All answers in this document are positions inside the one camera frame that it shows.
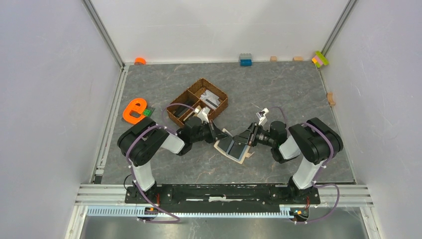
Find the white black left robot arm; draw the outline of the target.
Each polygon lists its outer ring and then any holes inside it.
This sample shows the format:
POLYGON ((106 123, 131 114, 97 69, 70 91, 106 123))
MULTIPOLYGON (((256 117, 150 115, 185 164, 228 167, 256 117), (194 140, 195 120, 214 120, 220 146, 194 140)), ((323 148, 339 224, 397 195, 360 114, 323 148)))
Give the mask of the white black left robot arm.
POLYGON ((213 121, 203 121, 199 117, 190 117, 175 133, 146 117, 124 132, 117 146, 126 157, 134 185, 138 188, 137 196, 143 202, 150 203, 156 198, 153 187, 156 180, 150 160, 159 149, 183 156, 196 142, 215 143, 225 138, 228 138, 228 134, 217 128, 213 121))

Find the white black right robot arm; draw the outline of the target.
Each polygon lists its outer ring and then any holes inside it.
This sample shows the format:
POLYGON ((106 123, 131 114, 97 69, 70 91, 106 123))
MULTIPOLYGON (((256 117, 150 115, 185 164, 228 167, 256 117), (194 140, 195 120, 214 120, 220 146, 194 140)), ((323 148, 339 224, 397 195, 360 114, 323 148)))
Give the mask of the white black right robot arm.
POLYGON ((270 147, 273 159, 280 164, 302 157, 286 188, 293 203, 302 202, 310 194, 319 170, 343 150, 341 137, 319 118, 291 127, 282 121, 273 121, 268 130, 254 122, 233 140, 248 146, 270 147))

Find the dark grey credit card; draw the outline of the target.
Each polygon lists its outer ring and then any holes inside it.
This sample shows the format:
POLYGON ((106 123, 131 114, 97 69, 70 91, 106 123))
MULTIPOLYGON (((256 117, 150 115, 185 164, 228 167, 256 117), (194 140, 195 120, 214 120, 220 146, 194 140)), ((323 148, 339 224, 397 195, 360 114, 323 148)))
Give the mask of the dark grey credit card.
POLYGON ((233 147, 233 140, 232 137, 227 137, 225 139, 221 139, 218 144, 217 144, 217 148, 222 152, 222 153, 228 153, 231 148, 233 147))

